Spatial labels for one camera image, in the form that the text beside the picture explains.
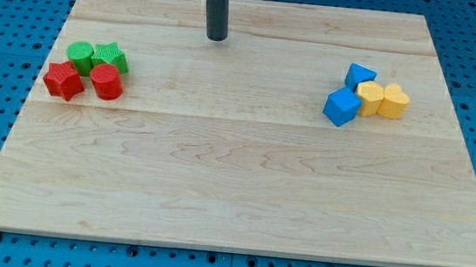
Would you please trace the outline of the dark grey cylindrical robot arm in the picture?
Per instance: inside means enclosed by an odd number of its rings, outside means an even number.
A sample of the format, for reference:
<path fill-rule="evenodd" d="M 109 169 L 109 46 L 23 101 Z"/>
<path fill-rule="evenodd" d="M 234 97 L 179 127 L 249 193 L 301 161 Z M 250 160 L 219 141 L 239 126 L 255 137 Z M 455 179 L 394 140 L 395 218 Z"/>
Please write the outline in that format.
<path fill-rule="evenodd" d="M 228 37 L 229 0 L 206 1 L 206 33 L 211 41 L 223 41 Z"/>

